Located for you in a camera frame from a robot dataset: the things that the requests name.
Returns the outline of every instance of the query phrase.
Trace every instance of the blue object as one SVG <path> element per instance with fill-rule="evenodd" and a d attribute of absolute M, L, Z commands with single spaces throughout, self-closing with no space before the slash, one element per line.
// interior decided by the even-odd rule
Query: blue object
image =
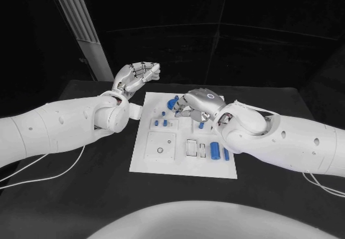
<path fill-rule="evenodd" d="M 174 98 L 167 101 L 167 108 L 169 108 L 169 110 L 173 109 L 173 106 L 174 106 L 176 101 L 177 101 L 177 96 L 174 96 Z"/>
<path fill-rule="evenodd" d="M 229 160 L 229 158 L 228 158 L 228 150 L 224 148 L 224 155 L 225 155 L 225 161 L 228 161 Z"/>
<path fill-rule="evenodd" d="M 219 144 L 216 142 L 212 142 L 209 146 L 211 146 L 211 159 L 218 160 L 221 158 Z"/>

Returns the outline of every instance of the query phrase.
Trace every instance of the black table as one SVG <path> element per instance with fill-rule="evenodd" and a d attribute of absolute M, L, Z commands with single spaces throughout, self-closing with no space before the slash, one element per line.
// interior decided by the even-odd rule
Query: black table
<path fill-rule="evenodd" d="M 111 82 L 71 81 L 60 100 L 99 95 Z M 146 92 L 186 93 L 198 85 L 146 84 L 131 98 L 143 105 Z M 234 100 L 283 115 L 313 119 L 293 88 L 208 86 Z M 85 147 L 71 171 L 56 179 L 7 188 L 0 196 L 1 238 L 86 238 L 115 219 L 141 208 L 185 200 L 232 202 L 278 213 L 345 238 L 345 199 L 330 195 L 288 171 L 242 153 L 235 155 L 238 179 L 128 172 L 138 121 L 121 133 Z M 46 158 L 13 176 L 10 184 L 63 172 L 81 148 Z M 20 162 L 19 168 L 36 157 Z M 345 179 L 317 175 L 343 189 Z"/>

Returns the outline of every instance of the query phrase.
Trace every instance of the screw hole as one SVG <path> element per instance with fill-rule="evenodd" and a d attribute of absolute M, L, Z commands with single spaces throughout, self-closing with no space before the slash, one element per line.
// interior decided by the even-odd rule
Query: screw hole
<path fill-rule="evenodd" d="M 320 140 L 316 138 L 314 139 L 314 145 L 319 146 L 319 144 L 320 144 Z"/>

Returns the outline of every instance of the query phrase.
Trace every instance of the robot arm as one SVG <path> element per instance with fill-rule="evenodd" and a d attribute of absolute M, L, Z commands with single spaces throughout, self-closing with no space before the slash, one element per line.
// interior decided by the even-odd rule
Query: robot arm
<path fill-rule="evenodd" d="M 199 122 L 211 119 L 212 132 L 232 153 L 245 152 L 297 172 L 345 177 L 345 130 L 238 101 L 226 105 L 208 89 L 189 91 L 172 111 Z M 262 117 L 260 111 L 271 116 Z"/>
<path fill-rule="evenodd" d="M 0 167 L 34 155 L 73 150 L 121 132 L 128 118 L 141 116 L 141 106 L 128 99 L 144 82 L 159 79 L 159 68 L 157 63 L 125 65 L 112 90 L 99 96 L 56 101 L 0 119 Z"/>

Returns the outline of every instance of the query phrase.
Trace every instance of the white mounting plate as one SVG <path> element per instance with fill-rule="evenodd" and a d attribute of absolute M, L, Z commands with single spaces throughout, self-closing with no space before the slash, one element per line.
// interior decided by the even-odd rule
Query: white mounting plate
<path fill-rule="evenodd" d="M 183 94 L 146 93 L 130 172 L 237 179 L 234 154 L 228 153 L 229 161 L 225 161 L 221 143 L 221 159 L 211 159 L 209 144 L 219 142 L 216 135 L 211 133 L 211 121 L 205 123 L 203 129 L 199 129 L 198 122 L 190 118 L 174 118 L 174 113 L 167 109 L 167 101 L 176 95 L 182 97 Z M 173 127 L 163 126 L 164 120 L 169 123 L 172 120 Z M 196 157 L 186 156 L 187 139 L 196 140 Z M 200 143 L 205 144 L 206 158 L 199 157 Z"/>

